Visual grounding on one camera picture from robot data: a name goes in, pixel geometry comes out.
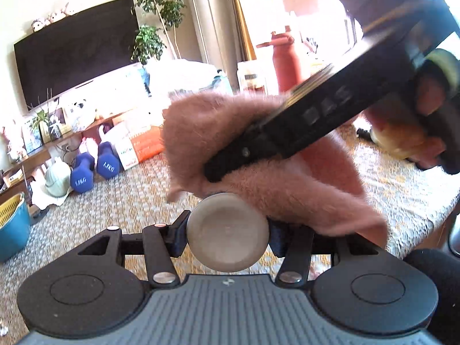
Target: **laundry basket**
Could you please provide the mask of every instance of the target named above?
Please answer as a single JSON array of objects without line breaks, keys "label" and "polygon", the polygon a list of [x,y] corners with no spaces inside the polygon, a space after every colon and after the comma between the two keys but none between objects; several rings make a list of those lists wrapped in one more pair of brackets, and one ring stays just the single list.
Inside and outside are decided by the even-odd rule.
[{"label": "laundry basket", "polygon": [[0,262],[22,250],[30,234],[30,215],[24,193],[0,205]]}]

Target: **black television screen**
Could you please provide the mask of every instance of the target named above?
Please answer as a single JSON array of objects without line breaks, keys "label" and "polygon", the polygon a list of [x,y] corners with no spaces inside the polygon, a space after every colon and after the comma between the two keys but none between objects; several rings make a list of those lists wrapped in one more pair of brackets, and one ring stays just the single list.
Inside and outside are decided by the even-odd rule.
[{"label": "black television screen", "polygon": [[68,16],[14,45],[27,106],[132,63],[139,29],[133,0],[115,0]]}]

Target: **round beige object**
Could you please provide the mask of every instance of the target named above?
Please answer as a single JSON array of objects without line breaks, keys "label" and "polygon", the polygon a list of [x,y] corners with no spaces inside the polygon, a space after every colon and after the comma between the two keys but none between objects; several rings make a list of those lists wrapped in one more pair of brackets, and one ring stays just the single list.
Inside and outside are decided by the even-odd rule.
[{"label": "round beige object", "polygon": [[190,250],[203,265],[236,272],[256,263],[267,249],[267,218],[233,193],[202,200],[187,221]]}]

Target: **pink plush fabric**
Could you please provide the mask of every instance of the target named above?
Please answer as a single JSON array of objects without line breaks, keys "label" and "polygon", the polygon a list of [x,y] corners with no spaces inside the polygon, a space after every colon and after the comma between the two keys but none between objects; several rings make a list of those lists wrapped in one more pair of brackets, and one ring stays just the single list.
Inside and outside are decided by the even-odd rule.
[{"label": "pink plush fabric", "polygon": [[288,160],[259,161],[210,183],[203,165],[255,120],[283,102],[263,95],[197,94],[172,101],[163,111],[162,138],[170,169],[169,200],[182,191],[204,198],[232,192],[273,219],[309,225],[337,236],[378,229],[381,246],[386,220],[366,202],[359,175],[335,133]]}]

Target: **yellow curtain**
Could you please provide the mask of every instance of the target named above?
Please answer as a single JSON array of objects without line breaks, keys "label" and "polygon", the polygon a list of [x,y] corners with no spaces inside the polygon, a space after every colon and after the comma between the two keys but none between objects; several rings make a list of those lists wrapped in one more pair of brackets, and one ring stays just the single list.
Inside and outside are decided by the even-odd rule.
[{"label": "yellow curtain", "polygon": [[248,25],[246,23],[243,7],[240,0],[229,0],[235,14],[235,38],[236,52],[239,62],[251,61],[256,59],[254,45],[249,36]]}]

